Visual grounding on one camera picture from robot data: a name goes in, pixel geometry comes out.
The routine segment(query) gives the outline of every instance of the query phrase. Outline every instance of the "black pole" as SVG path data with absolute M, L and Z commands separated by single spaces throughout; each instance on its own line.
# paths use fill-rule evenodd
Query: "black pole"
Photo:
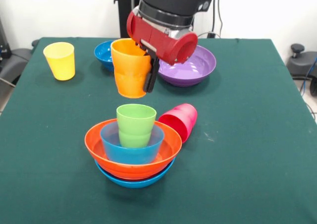
M 134 0 L 134 6 L 139 4 L 140 0 Z M 119 7 L 119 24 L 120 24 L 120 36 L 122 38 L 128 38 L 127 32 L 127 19 L 132 10 L 131 0 L 118 0 Z

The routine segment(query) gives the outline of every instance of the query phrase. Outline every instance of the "green cup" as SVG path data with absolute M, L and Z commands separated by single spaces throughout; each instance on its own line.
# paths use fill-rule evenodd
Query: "green cup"
M 119 139 L 123 147 L 146 147 L 157 111 L 142 104 L 124 104 L 117 108 Z

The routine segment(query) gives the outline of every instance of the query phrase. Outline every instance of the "blue cup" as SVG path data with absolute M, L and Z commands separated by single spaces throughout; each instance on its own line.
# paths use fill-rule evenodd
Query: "blue cup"
M 113 41 L 107 41 L 99 44 L 95 48 L 95 57 L 103 64 L 103 66 L 110 72 L 114 72 L 112 57 L 111 57 L 111 43 Z
M 143 148 L 122 147 L 119 140 L 118 122 L 112 122 L 104 126 L 100 132 L 105 153 L 110 161 L 129 164 L 144 165 L 151 163 L 159 152 L 164 139 L 163 130 L 154 125 L 148 145 Z

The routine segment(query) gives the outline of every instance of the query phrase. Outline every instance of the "yellow cup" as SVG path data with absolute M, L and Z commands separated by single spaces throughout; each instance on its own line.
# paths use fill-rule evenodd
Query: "yellow cup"
M 144 54 L 145 51 L 136 46 L 131 38 L 112 42 L 114 78 L 120 95 L 131 99 L 146 95 L 143 86 L 151 70 L 151 58 Z
M 74 46 L 68 42 L 56 42 L 44 48 L 43 54 L 57 80 L 75 76 Z

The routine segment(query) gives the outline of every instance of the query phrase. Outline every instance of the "purple bowl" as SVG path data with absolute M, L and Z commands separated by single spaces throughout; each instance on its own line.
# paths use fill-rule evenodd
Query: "purple bowl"
M 159 75 L 168 83 L 189 87 L 202 82 L 216 67 L 216 58 L 204 47 L 197 46 L 194 53 L 185 63 L 170 66 L 160 60 Z

